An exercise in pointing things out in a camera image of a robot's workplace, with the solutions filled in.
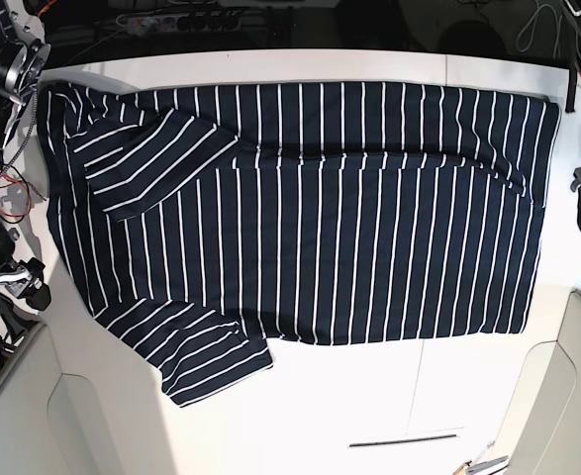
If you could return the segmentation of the beige chair right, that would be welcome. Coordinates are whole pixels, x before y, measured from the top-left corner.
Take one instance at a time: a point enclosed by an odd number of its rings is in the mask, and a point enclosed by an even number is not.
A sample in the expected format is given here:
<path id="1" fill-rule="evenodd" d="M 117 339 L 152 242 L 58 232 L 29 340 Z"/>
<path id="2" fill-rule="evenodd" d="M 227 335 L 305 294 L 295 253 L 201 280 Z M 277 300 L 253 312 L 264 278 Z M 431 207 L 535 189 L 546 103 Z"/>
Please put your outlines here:
<path id="1" fill-rule="evenodd" d="M 581 292 L 557 339 L 528 353 L 490 457 L 504 474 L 581 474 Z"/>

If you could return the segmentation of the beige chair left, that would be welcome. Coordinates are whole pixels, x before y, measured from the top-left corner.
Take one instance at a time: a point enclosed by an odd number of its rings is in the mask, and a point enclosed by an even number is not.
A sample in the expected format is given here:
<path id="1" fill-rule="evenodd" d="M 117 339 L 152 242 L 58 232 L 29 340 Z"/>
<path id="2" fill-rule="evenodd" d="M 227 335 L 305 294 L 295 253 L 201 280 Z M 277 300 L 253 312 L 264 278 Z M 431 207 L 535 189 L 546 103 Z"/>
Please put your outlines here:
<path id="1" fill-rule="evenodd" d="M 36 325 L 0 373 L 0 474 L 98 474 L 50 332 Z"/>

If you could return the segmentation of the navy white striped T-shirt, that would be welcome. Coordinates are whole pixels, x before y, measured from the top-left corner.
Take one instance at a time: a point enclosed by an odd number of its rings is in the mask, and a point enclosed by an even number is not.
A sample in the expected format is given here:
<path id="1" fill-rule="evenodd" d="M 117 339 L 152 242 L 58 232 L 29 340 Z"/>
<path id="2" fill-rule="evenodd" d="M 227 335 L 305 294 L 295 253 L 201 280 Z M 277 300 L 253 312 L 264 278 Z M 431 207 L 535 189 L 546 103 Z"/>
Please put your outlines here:
<path id="1" fill-rule="evenodd" d="M 561 111 L 402 82 L 54 82 L 49 231 L 91 317 L 188 406 L 271 338 L 521 333 Z"/>

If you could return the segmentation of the grey tool at table edge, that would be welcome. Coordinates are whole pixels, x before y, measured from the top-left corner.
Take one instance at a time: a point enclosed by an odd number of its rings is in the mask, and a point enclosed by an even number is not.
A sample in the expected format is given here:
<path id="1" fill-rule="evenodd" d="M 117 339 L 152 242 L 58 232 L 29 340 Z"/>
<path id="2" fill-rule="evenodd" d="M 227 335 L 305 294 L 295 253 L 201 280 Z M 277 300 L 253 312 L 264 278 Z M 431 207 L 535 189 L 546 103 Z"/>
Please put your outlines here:
<path id="1" fill-rule="evenodd" d="M 502 456 L 476 464 L 462 464 L 453 475 L 496 475 L 503 474 L 509 466 L 509 457 Z"/>

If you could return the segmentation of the white power strip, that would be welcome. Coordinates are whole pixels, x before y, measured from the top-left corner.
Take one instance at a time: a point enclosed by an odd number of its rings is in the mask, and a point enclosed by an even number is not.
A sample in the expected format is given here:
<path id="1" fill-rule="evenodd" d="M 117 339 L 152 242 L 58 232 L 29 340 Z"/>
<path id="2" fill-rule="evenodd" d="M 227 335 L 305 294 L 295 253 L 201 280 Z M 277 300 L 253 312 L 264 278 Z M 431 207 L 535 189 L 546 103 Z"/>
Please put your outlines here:
<path id="1" fill-rule="evenodd" d="M 115 22 L 135 37 L 187 33 L 230 32 L 238 29 L 241 12 L 211 11 L 202 13 L 130 14 L 121 15 Z"/>

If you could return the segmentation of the beige chair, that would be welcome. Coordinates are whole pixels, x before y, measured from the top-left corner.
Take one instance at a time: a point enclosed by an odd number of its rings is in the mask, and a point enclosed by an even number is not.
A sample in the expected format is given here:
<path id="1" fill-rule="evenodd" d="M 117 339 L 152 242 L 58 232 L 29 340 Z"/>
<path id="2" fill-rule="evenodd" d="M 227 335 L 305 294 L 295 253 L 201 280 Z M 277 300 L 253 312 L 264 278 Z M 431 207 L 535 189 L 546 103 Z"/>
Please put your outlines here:
<path id="1" fill-rule="evenodd" d="M 50 332 L 36 325 L 0 373 L 0 474 L 98 474 Z"/>
<path id="2" fill-rule="evenodd" d="M 581 474 L 581 292 L 557 339 L 528 353 L 490 457 L 504 474 Z"/>

